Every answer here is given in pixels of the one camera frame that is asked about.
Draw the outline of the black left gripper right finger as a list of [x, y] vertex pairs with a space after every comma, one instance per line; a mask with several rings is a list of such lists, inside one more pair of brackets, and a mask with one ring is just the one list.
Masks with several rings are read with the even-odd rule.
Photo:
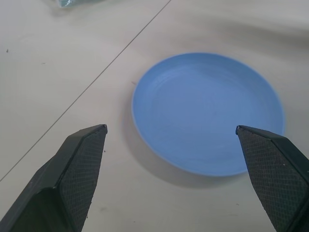
[[252, 186], [276, 232], [309, 232], [309, 159], [286, 137], [237, 126]]

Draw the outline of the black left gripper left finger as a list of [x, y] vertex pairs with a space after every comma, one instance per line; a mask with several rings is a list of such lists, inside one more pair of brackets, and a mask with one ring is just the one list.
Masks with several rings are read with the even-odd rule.
[[107, 126], [68, 136], [0, 221], [0, 232], [81, 232], [97, 187]]

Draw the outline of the blue round plate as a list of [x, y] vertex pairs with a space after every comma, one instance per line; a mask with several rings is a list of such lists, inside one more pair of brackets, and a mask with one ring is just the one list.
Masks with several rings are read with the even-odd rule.
[[246, 172], [237, 126], [285, 131], [281, 101], [266, 79], [213, 53], [179, 54], [151, 67], [136, 85], [131, 112], [156, 155], [204, 176]]

